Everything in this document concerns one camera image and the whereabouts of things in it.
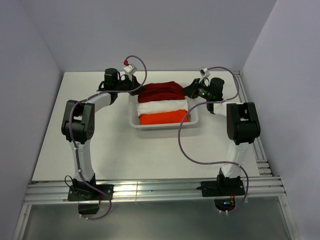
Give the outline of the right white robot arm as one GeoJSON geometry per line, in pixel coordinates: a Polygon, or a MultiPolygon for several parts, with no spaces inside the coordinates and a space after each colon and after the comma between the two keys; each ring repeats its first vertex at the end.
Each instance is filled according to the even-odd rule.
{"type": "Polygon", "coordinates": [[[226,131],[230,139],[227,161],[217,175],[216,189],[222,195],[233,189],[243,189],[241,167],[250,145],[260,136],[261,127],[255,104],[253,102],[234,103],[223,99],[225,81],[214,77],[206,85],[196,78],[181,92],[191,99],[205,99],[208,112],[226,117],[226,131]]]}

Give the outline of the white plastic basket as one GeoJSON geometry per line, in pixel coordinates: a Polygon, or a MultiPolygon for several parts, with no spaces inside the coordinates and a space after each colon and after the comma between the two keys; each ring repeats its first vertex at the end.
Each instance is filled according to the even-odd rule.
{"type": "MultiPolygon", "coordinates": [[[[185,99],[187,100],[188,111],[189,111],[190,108],[196,104],[196,102],[195,102],[195,100],[190,99],[187,96],[185,96],[185,99]]],[[[136,107],[136,104],[138,104],[138,95],[135,95],[135,96],[130,95],[128,97],[128,104],[129,104],[129,123],[133,128],[135,128],[137,130],[171,129],[171,128],[178,128],[180,125],[180,122],[179,123],[170,123],[170,124],[141,125],[140,120],[139,120],[139,116],[137,113],[137,107],[136,107]]],[[[190,127],[190,126],[195,125],[199,121],[198,110],[197,109],[193,110],[187,116],[184,116],[183,120],[184,120],[184,122],[183,122],[184,126],[190,127]]]]}

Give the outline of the dark red t-shirt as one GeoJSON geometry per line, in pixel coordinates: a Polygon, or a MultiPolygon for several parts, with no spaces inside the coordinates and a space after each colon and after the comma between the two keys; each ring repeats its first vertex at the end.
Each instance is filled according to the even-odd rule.
{"type": "Polygon", "coordinates": [[[144,86],[145,90],[138,94],[138,103],[153,101],[184,100],[183,87],[175,81],[149,83],[144,86]]]}

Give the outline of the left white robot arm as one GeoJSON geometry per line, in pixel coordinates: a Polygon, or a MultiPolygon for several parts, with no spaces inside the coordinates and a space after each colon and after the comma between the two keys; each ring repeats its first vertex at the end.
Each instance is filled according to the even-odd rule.
{"type": "Polygon", "coordinates": [[[61,132],[70,143],[75,167],[70,191],[86,200],[102,193],[96,185],[90,153],[90,143],[95,132],[95,113],[112,105],[119,93],[134,96],[145,90],[134,75],[136,66],[127,64],[123,70],[124,78],[117,69],[106,69],[104,80],[95,94],[79,101],[68,100],[65,105],[61,132]]]}

